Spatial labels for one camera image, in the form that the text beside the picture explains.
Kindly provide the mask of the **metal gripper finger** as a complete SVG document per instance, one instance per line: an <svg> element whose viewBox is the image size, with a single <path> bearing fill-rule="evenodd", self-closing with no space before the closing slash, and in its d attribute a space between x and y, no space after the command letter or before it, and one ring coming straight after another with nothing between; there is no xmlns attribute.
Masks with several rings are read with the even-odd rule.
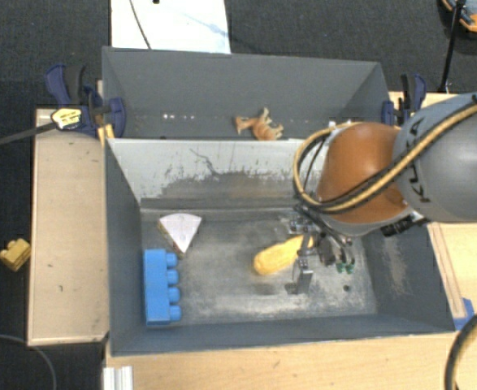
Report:
<svg viewBox="0 0 477 390"><path fill-rule="evenodd" d="M314 271L310 268L309 259L299 257L295 260L292 280L285 285L288 294L308 294Z"/></svg>
<svg viewBox="0 0 477 390"><path fill-rule="evenodd" d="M314 222L301 214L294 214L288 220L288 232L291 235L303 235L316 231Z"/></svg>

